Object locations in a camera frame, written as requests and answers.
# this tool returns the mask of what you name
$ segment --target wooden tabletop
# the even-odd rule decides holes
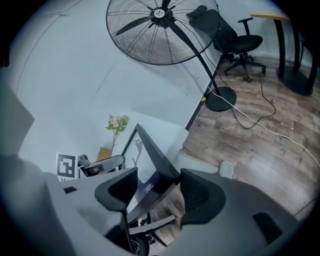
[[[250,13],[250,16],[257,17],[257,18],[279,20],[279,21],[283,21],[283,22],[290,21],[290,19],[287,15],[285,15],[283,12],[277,11],[277,10],[255,11],[255,12]]]

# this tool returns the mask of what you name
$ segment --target wooden floor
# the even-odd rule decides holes
[[[267,66],[266,76],[261,77],[263,94],[276,107],[275,115],[262,119],[261,123],[304,145],[320,162],[320,80],[317,78],[312,96],[303,97],[278,80],[276,68],[279,60],[259,58],[256,61]],[[273,108],[261,94],[261,69],[248,67],[252,82],[247,83],[242,67],[229,71],[226,77],[223,70],[228,65],[228,61],[222,63],[220,71],[222,79],[237,94],[235,106],[254,120],[271,114]],[[308,76],[310,68],[302,67],[302,71]],[[225,86],[218,75],[215,80],[218,86]],[[253,124],[240,113],[235,111],[235,114],[244,126]],[[189,130],[183,151],[217,166],[222,160],[230,160],[236,180],[258,187],[298,220],[306,217],[314,205],[312,202],[296,214],[317,196],[320,170],[315,160],[302,147],[258,125],[249,130],[241,128],[231,110],[213,112],[203,105]],[[183,205],[181,192],[175,189],[151,212],[151,216],[154,220],[171,213],[181,217]],[[159,236],[171,243],[178,232],[179,224],[162,229]],[[163,249],[154,244],[150,255],[157,255]]]

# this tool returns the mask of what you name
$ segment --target fan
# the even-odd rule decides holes
[[[235,91],[217,87],[200,54],[213,39],[189,24],[191,19],[217,7],[215,0],[111,0],[106,26],[115,45],[139,62],[173,65],[197,57],[210,77],[213,92],[234,105]],[[228,110],[231,106],[215,94],[209,94],[208,108],[216,112]]]

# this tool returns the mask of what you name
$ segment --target table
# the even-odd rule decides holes
[[[312,67],[309,78],[299,71],[300,67],[300,39],[299,32],[296,26],[291,24],[294,38],[294,64],[292,66],[286,65],[286,46],[285,36],[282,27],[282,22],[290,22],[289,17],[280,10],[267,10],[253,12],[251,17],[265,18],[274,20],[276,32],[279,41],[279,68],[277,69],[277,76],[280,81],[291,91],[302,95],[310,96],[313,93],[313,84],[317,75],[317,62],[312,58]]]

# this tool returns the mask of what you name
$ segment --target black baseboard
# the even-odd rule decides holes
[[[225,58],[224,58],[223,56],[220,57],[219,62],[218,62],[218,64],[216,65],[216,69],[215,69],[215,71],[213,72],[213,78],[214,78],[214,79],[216,78],[216,75],[217,75],[218,70],[219,70],[219,68],[220,68],[221,62],[222,62],[224,59],[225,59]],[[209,94],[209,92],[210,92],[210,90],[209,90],[209,88],[207,87],[206,90],[205,90],[205,92],[204,92],[204,94],[203,94],[203,96],[204,96],[204,97],[207,97],[207,95]],[[189,131],[190,127],[191,127],[192,124],[194,123],[197,115],[199,114],[199,111],[200,111],[202,105],[203,105],[203,102],[200,100],[198,106],[196,107],[195,111],[193,112],[193,115],[191,116],[188,124],[187,124],[186,127],[185,127],[185,129],[186,129],[187,131]]]

